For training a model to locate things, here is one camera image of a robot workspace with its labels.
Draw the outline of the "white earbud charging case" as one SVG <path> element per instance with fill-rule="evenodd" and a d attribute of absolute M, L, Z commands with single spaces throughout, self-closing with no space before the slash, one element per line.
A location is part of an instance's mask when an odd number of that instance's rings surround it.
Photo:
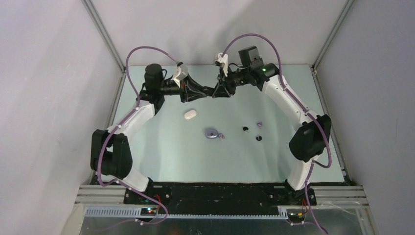
<path fill-rule="evenodd" d="M 192 109 L 184 113 L 184 118 L 186 120 L 192 119 L 197 116 L 197 111 Z"/>

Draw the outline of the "purple earbud charging case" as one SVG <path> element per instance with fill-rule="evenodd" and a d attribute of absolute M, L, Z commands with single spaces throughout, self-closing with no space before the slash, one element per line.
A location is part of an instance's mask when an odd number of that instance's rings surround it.
<path fill-rule="evenodd" d="M 216 139 L 219 137 L 219 132 L 214 128 L 208 128 L 205 130 L 205 137 L 207 139 Z"/>

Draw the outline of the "black earbud charging case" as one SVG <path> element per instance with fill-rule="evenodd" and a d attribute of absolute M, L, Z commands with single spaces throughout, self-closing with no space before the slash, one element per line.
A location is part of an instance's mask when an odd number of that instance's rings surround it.
<path fill-rule="evenodd" d="M 211 87 L 203 87 L 203 92 L 206 94 L 206 96 L 213 96 L 215 89 Z"/>

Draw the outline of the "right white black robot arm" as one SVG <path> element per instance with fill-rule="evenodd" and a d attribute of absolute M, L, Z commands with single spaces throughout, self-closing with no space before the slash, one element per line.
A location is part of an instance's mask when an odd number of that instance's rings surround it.
<path fill-rule="evenodd" d="M 228 55 L 218 53 L 215 64 L 219 66 L 218 83 L 212 97 L 231 97 L 236 87 L 251 84 L 269 96 L 289 118 L 295 134 L 289 142 L 289 149 L 295 158 L 285 190 L 285 200 L 292 205 L 304 199 L 303 188 L 311 177 L 312 165 L 328 150 L 331 119 L 318 115 L 306 106 L 289 86 L 280 69 L 273 63 L 265 64 L 257 47 L 251 46 L 239 51 L 242 66 L 232 71 Z"/>

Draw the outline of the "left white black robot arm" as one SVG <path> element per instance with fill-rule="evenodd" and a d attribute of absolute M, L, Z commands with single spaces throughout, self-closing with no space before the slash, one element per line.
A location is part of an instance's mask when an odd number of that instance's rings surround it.
<path fill-rule="evenodd" d="M 136 189 L 136 198 L 143 204 L 154 200 L 151 179 L 133 166 L 129 141 L 138 130 L 161 109 L 166 95 L 179 95 L 181 102 L 191 102 L 213 95 L 213 88 L 202 86 L 188 74 L 182 63 L 170 78 L 159 64 L 145 68 L 144 83 L 129 112 L 118 123 L 92 134 L 90 167 L 99 175 L 111 176 L 113 182 Z"/>

